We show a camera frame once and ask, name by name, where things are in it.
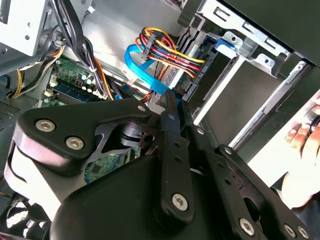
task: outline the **black cable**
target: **black cable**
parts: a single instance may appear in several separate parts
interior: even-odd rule
[[[77,13],[70,0],[58,0],[58,4],[69,28],[73,49],[81,53],[85,44],[85,37]]]
[[[87,44],[87,46],[85,48],[86,59],[89,61],[89,64],[92,69],[97,69],[97,66],[96,66],[95,60],[94,60],[94,49],[93,49],[92,43],[87,38],[85,38],[85,42]],[[107,93],[107,90],[104,87],[102,76],[100,76],[100,73],[98,70],[93,72],[92,74],[95,78],[96,87],[98,89],[98,92],[103,96],[105,93]]]
[[[159,61],[156,63],[156,66],[155,66],[155,70],[154,70],[154,78],[156,78],[156,76],[157,76],[157,69],[158,69],[158,66],[159,66]]]
[[[152,56],[152,57],[154,57],[154,58],[156,58],[156,59],[158,58],[158,59],[161,59],[161,60],[170,62],[170,63],[172,63],[172,64],[178,65],[179,67],[181,67],[181,68],[183,68],[183,69],[187,69],[189,72],[193,73],[194,75],[197,74],[197,72],[196,72],[193,68],[190,68],[189,66],[185,66],[185,65],[183,65],[183,64],[181,64],[181,63],[172,61],[172,60],[166,58],[165,56],[157,55],[157,54],[154,54],[153,52],[151,52],[149,55]]]
[[[25,81],[25,76],[26,76],[26,71],[23,70],[23,71],[20,71],[21,72],[21,76],[22,76],[22,83],[24,83]]]
[[[139,34],[139,40],[140,40],[142,46],[145,47],[146,45],[145,45],[144,42],[142,41],[142,36],[141,36],[141,34],[144,36],[144,38],[145,38],[147,41],[149,40],[149,37],[147,36],[147,34],[146,34],[146,32],[144,31],[144,29],[145,29],[145,28],[143,28],[143,29],[142,29],[142,32]],[[189,62],[189,63],[191,63],[191,64],[193,64],[193,65],[196,65],[196,66],[201,66],[201,65],[202,65],[202,64],[199,63],[199,62],[196,62],[196,61],[187,59],[187,58],[184,57],[184,56],[180,56],[180,55],[178,55],[178,54],[175,54],[175,53],[172,53],[172,52],[168,51],[166,48],[164,48],[163,46],[161,46],[161,45],[160,45],[159,43],[157,43],[157,42],[154,42],[154,47],[156,47],[157,49],[160,49],[161,52],[163,52],[163,53],[165,53],[165,54],[167,54],[167,55],[173,55],[173,56],[175,56],[176,58],[179,58],[179,59],[182,59],[182,60],[184,60],[184,61],[187,61],[187,62]]]
[[[84,67],[90,71],[90,66],[85,61],[84,56],[80,52],[78,52],[75,49],[75,46],[73,45],[73,40],[71,39],[71,36],[69,35],[69,31],[67,30],[66,23],[64,21],[63,15],[62,15],[60,8],[59,8],[59,0],[51,0],[51,2],[52,2],[52,6],[54,9],[54,13],[55,13],[55,18],[58,22],[59,28],[60,28],[63,36],[66,39],[66,42],[68,43],[68,46],[72,49],[74,55],[79,59],[79,61],[84,65]]]
[[[36,77],[34,78],[34,80],[33,80],[32,82],[30,82],[28,85],[26,85],[25,87],[23,87],[23,88],[21,89],[21,93],[24,93],[25,91],[27,91],[27,90],[29,90],[30,88],[32,88],[35,84],[37,84],[37,82],[39,81],[39,79],[40,79],[41,76],[42,76],[42,73],[43,73],[45,67],[46,67],[46,66],[48,65],[48,63],[50,63],[52,60],[53,60],[53,58],[51,57],[51,58],[45,60],[45,61],[42,63],[42,65],[41,65],[41,67],[40,67],[40,69],[39,69],[39,72],[38,72],[38,74],[36,75]]]
[[[46,37],[46,40],[44,42],[44,45],[43,45],[43,48],[42,48],[42,51],[41,51],[41,54],[40,54],[40,57],[39,57],[37,62],[42,62],[43,60],[45,60],[46,56],[49,53],[49,49],[51,47],[51,43],[54,40],[55,33],[56,33],[58,27],[59,27],[59,25],[54,26],[51,29],[51,31],[49,32],[48,36]]]
[[[120,88],[117,86],[117,84],[114,81],[110,81],[110,88],[116,93],[118,94],[122,99],[126,99],[127,97],[124,97],[124,95],[122,94],[122,92],[120,91]]]

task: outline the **capacitor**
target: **capacitor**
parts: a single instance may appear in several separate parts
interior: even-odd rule
[[[94,90],[95,90],[94,86],[89,86],[87,89],[88,93],[92,93]]]
[[[82,87],[81,87],[81,89],[85,91],[85,90],[87,90],[87,89],[88,89],[88,87],[89,87],[89,85],[88,85],[88,84],[83,84],[83,85],[82,85]]]

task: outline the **metal bracket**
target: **metal bracket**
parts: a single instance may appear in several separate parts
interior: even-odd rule
[[[0,21],[0,42],[26,55],[33,56],[45,20],[47,0],[11,0],[8,21]]]
[[[287,49],[217,0],[203,1],[197,12],[224,29],[239,31],[275,56],[279,56],[280,53],[284,53],[287,56],[290,55]]]

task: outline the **human hand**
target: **human hand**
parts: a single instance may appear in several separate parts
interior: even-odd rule
[[[316,101],[320,115],[320,99]],[[282,184],[284,202],[290,208],[301,207],[320,191],[320,125],[309,136],[311,126],[292,129],[285,141],[291,146],[292,161]]]

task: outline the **wire bundle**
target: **wire bundle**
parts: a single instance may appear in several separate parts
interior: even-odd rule
[[[103,73],[102,66],[94,57],[94,49],[91,42],[84,37],[81,23],[70,0],[51,0],[59,28],[66,39],[67,45],[72,49],[75,56],[92,72],[97,89],[103,96],[115,100],[108,80]]]
[[[158,79],[160,80],[162,78],[168,66],[183,70],[194,79],[205,61],[177,51],[177,47],[171,37],[165,31],[156,27],[143,28],[139,37],[135,39],[135,44],[142,52],[151,34],[154,34],[156,38],[153,47],[150,49],[148,58],[164,64]]]

